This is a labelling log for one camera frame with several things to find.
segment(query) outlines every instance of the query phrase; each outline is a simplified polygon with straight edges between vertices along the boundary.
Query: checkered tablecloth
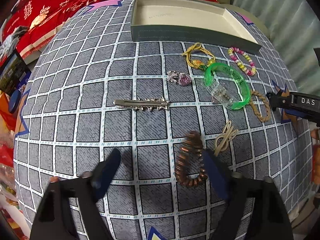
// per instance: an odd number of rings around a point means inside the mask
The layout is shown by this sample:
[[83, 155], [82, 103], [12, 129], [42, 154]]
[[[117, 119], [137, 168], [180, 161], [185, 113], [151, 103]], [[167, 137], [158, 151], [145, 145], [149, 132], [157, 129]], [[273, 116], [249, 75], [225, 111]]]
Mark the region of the checkered tablecloth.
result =
[[[130, 22], [134, 0], [122, 6], [80, 10], [57, 33], [42, 53], [27, 84], [30, 90], [22, 116], [30, 133], [16, 139], [14, 167], [20, 206], [32, 224], [51, 176], [71, 179], [92, 170], [114, 147], [122, 163], [108, 193], [97, 203], [114, 239], [147, 239], [155, 227], [167, 239], [209, 239], [225, 210], [210, 182], [198, 188], [176, 183], [175, 155], [189, 130], [201, 133], [205, 147], [213, 148], [226, 121], [239, 134], [219, 158], [248, 178], [272, 176], [285, 206], [292, 210], [310, 188], [311, 141], [308, 123], [300, 120], [296, 136], [281, 113], [261, 123], [250, 106], [232, 111], [213, 105], [203, 86], [203, 72], [187, 66], [181, 53], [192, 45], [180, 41], [132, 42]], [[250, 55], [257, 74], [246, 76], [228, 56], [228, 48], [203, 44], [217, 62], [233, 66], [249, 87], [262, 94], [296, 86], [278, 52], [255, 25], [247, 26], [262, 44]], [[207, 61], [205, 54], [193, 58]], [[166, 72], [187, 72], [192, 85], [167, 83]], [[236, 84], [218, 74], [220, 83], [238, 94]], [[163, 96], [168, 111], [119, 110], [114, 99]], [[263, 115], [263, 102], [253, 99]], [[189, 174], [198, 172], [191, 159]], [[71, 208], [80, 239], [87, 239], [77, 200]], [[237, 234], [245, 235], [253, 199], [248, 199]]]

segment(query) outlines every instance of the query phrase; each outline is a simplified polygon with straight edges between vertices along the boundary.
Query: curtain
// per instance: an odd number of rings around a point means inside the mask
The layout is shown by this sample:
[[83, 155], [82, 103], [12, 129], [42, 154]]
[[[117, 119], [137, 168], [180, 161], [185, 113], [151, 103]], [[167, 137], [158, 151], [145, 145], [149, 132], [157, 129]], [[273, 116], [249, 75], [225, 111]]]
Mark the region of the curtain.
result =
[[270, 30], [298, 91], [320, 96], [320, 21], [306, 0], [231, 0], [258, 17]]

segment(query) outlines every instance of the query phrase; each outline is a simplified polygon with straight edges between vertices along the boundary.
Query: pink and yellow beaded bracelet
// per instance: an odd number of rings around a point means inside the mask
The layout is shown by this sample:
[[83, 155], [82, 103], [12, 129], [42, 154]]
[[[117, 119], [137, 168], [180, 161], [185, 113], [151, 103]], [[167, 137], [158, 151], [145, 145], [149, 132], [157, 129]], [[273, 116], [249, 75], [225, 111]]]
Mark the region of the pink and yellow beaded bracelet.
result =
[[[249, 64], [251, 66], [251, 70], [250, 69], [247, 69], [243, 63], [233, 54], [233, 52], [238, 52], [240, 53], [242, 56], [245, 57], [245, 59], [247, 61], [249, 61]], [[240, 50], [239, 48], [235, 48], [235, 47], [231, 47], [228, 49], [228, 53], [229, 53], [229, 56], [232, 58], [232, 60], [239, 66], [239, 68], [244, 72], [246, 73], [248, 76], [254, 76], [257, 69], [252, 61], [252, 59], [249, 57], [248, 54], [246, 54], [243, 50]]]

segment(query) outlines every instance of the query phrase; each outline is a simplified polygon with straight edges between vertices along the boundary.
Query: open rectangular box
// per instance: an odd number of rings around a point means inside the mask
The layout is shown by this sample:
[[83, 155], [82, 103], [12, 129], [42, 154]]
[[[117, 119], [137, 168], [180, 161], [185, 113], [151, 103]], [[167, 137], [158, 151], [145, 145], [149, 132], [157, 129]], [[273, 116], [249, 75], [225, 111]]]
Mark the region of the open rectangular box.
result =
[[256, 54], [261, 45], [225, 8], [197, 0], [135, 0], [133, 41], [192, 41], [239, 47]]

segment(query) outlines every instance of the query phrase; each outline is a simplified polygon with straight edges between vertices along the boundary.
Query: purple gemstone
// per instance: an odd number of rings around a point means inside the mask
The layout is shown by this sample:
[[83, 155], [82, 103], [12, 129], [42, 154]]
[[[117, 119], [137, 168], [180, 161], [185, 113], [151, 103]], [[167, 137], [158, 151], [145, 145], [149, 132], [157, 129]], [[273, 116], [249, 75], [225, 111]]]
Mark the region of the purple gemstone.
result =
[[191, 82], [192, 82], [192, 79], [189, 75], [184, 74], [184, 73], [180, 74], [179, 80], [178, 80], [179, 85], [186, 86], [186, 85], [190, 84]]

